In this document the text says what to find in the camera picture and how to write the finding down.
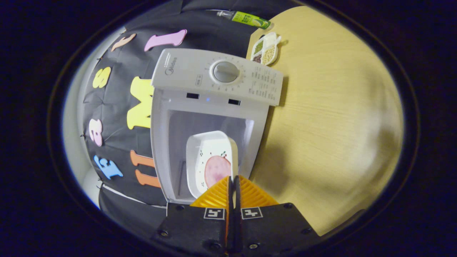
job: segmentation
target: midea logo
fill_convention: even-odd
[[[168,68],[165,70],[165,75],[171,75],[173,74],[173,68],[175,67],[175,64],[176,64],[176,60],[178,58],[177,57],[174,57],[173,58],[173,61],[171,62],[171,64],[168,66]]]

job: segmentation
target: green beans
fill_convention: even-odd
[[[263,47],[263,40],[260,41],[260,43],[258,43],[256,46],[255,46],[255,52],[254,54],[258,53],[260,50],[262,50],[262,47]]]

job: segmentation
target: table surface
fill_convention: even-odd
[[[399,93],[369,46],[329,17],[301,6],[271,21],[282,42],[270,66],[284,82],[250,179],[294,203],[322,235],[368,207],[393,174],[404,131]],[[247,58],[268,32],[251,35]]]

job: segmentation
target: foam letter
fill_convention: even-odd
[[[130,86],[130,93],[140,103],[127,112],[127,127],[133,129],[135,126],[151,128],[151,108],[154,87],[151,80],[142,80],[135,77]]]
[[[130,42],[137,34],[133,33],[132,35],[130,35],[127,39],[125,37],[121,38],[121,40],[117,41],[113,47],[111,48],[111,52],[114,51],[114,49],[118,48],[118,47],[121,47],[125,44],[127,44],[128,42]]]
[[[149,49],[153,48],[154,46],[160,46],[160,45],[167,45],[167,44],[173,44],[174,46],[179,46],[182,41],[184,40],[184,37],[187,34],[186,29],[182,29],[179,32],[173,33],[173,34],[166,34],[163,36],[157,36],[153,35],[146,45],[144,46],[144,51],[148,51]]]
[[[108,82],[108,78],[110,77],[110,73],[111,73],[111,68],[110,67],[106,67],[104,69],[100,69],[97,71],[97,73],[95,73],[95,78],[94,78],[94,81],[92,82],[92,86],[94,88],[102,88],[104,87],[107,82]]]
[[[138,164],[147,165],[155,168],[154,159],[137,155],[134,150],[130,150],[130,160],[132,164],[138,166]],[[139,170],[135,170],[135,175],[137,176],[138,182],[141,185],[149,185],[153,187],[160,187],[159,179],[157,177],[149,176],[141,173]]]
[[[102,131],[101,121],[91,119],[89,121],[89,134],[90,139],[95,142],[96,145],[101,146],[103,144],[103,138],[101,137]]]
[[[98,156],[96,155],[94,155],[94,161],[108,179],[111,179],[112,176],[116,175],[121,177],[124,176],[113,161],[98,159]]]

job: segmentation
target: small white tray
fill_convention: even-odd
[[[186,144],[187,185],[198,198],[226,176],[238,174],[238,147],[222,131],[196,134]]]
[[[278,57],[278,43],[281,41],[281,36],[279,37],[276,37],[276,33],[275,32],[270,32],[268,34],[266,34],[264,37],[262,37],[261,39],[259,39],[255,44],[254,46],[252,47],[252,51],[251,51],[251,61],[254,61],[254,58],[256,58],[257,56],[261,55],[261,58],[260,58],[260,63],[263,64],[263,65],[269,65],[271,63],[273,63],[274,61],[276,61],[277,57]],[[262,43],[262,48],[256,52],[255,51],[255,48],[257,45],[259,45],[260,43]],[[270,48],[274,48],[274,53],[273,53],[273,57],[270,59],[270,60],[267,60],[265,61],[263,59],[264,57],[264,54],[266,53],[266,51]]]

